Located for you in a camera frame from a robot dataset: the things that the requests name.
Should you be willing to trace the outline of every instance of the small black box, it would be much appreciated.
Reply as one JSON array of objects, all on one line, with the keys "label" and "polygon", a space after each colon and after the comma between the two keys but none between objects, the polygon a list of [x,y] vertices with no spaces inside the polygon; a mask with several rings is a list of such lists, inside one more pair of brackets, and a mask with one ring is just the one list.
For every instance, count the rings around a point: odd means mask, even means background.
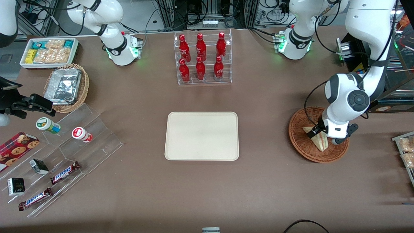
[{"label": "small black box", "polygon": [[30,165],[33,168],[34,172],[41,175],[46,175],[49,173],[49,169],[46,167],[45,163],[41,160],[32,159]]},{"label": "small black box", "polygon": [[9,196],[21,196],[24,194],[24,180],[23,178],[10,178],[7,180],[9,187]]}]

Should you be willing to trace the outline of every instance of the foil-wrapped food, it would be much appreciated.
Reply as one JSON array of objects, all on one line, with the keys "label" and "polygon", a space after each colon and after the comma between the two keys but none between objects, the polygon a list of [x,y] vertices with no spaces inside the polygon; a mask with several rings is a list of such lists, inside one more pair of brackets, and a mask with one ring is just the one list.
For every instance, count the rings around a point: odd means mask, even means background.
[{"label": "foil-wrapped food", "polygon": [[53,105],[72,105],[77,100],[82,72],[76,68],[55,70],[44,97]]}]

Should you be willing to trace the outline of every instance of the cookie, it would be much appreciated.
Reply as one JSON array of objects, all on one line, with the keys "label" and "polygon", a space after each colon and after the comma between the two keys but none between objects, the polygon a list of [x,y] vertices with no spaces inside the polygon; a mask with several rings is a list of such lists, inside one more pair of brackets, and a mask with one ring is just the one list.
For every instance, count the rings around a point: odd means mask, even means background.
[{"label": "cookie", "polygon": [[23,153],[25,150],[26,150],[26,147],[24,147],[24,146],[16,147],[12,150],[12,155],[19,155],[19,154]]},{"label": "cookie", "polygon": [[30,138],[28,136],[26,136],[26,135],[20,135],[17,138],[17,142],[18,143],[22,143],[22,144],[26,144],[29,140],[30,140]]},{"label": "cookie", "polygon": [[31,143],[27,144],[27,148],[32,149],[35,148],[37,145],[39,145],[39,141],[32,141]]},{"label": "cookie", "polygon": [[16,162],[16,158],[12,158],[11,160],[8,160],[6,163],[5,163],[5,165],[6,166],[11,166],[14,162]]}]

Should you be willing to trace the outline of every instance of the yogurt bottle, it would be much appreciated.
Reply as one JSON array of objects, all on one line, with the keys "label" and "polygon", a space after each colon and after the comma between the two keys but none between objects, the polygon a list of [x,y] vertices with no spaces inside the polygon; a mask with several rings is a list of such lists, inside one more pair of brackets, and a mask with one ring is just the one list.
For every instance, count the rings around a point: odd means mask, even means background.
[{"label": "yogurt bottle", "polygon": [[46,130],[53,134],[58,133],[60,131],[60,125],[53,122],[47,117],[39,118],[39,120],[36,121],[36,127],[40,130]]},{"label": "yogurt bottle", "polygon": [[72,137],[83,142],[90,142],[94,138],[92,134],[86,132],[86,130],[82,127],[74,128],[72,131]]}]

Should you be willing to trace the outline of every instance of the cookie box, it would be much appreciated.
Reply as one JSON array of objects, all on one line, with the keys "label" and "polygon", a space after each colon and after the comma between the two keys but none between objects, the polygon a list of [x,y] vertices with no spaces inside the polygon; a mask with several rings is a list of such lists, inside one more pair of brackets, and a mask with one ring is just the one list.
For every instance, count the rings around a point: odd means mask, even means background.
[{"label": "cookie box", "polygon": [[37,137],[18,133],[12,139],[0,146],[0,172],[11,166],[31,149],[39,145]]}]

